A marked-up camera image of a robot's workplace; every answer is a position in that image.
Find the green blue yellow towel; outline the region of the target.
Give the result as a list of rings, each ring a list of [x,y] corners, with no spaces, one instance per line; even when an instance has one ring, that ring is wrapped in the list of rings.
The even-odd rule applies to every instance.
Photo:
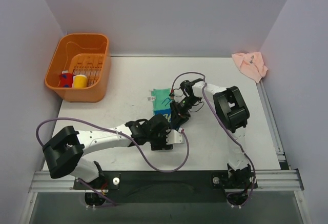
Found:
[[[165,124],[168,124],[168,127],[175,130],[180,130],[179,125],[174,125],[172,123],[172,110],[171,102],[172,100],[172,89],[153,89],[150,91],[150,95],[147,97],[147,100],[152,103],[153,106],[153,115],[160,121],[163,121]]]

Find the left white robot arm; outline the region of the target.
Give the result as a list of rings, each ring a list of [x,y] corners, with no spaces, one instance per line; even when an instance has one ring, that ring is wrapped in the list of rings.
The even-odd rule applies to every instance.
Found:
[[[171,150],[183,141],[167,119],[155,115],[150,120],[129,121],[111,129],[96,127],[94,131],[76,131],[67,126],[43,145],[51,178],[67,175],[81,178],[92,189],[103,185],[103,171],[96,161],[88,161],[84,155],[115,147],[141,146],[150,143],[151,149]]]

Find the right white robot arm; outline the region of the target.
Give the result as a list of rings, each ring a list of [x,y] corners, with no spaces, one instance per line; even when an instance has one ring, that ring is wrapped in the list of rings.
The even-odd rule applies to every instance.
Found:
[[[239,188],[253,181],[252,164],[245,155],[245,131],[250,112],[236,86],[230,88],[207,84],[199,78],[180,84],[184,98],[172,101],[171,127],[178,128],[191,117],[191,109],[204,100],[228,137],[228,184]]]

